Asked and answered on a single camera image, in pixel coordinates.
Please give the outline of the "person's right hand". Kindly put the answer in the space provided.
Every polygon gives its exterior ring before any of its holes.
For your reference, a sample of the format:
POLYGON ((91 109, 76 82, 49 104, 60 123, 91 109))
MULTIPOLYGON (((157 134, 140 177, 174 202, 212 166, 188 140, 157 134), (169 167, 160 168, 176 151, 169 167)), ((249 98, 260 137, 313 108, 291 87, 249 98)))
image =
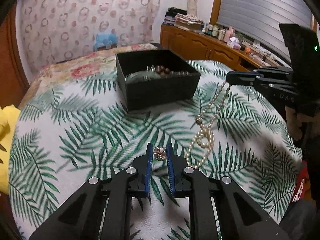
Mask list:
POLYGON ((289 135, 293 140, 300 140, 303 136, 303 132, 300 129, 302 127, 302 123, 313 122, 313 117, 307 116, 301 113, 296 113, 294 109, 289 107, 285 107, 286 112, 286 124, 289 135))

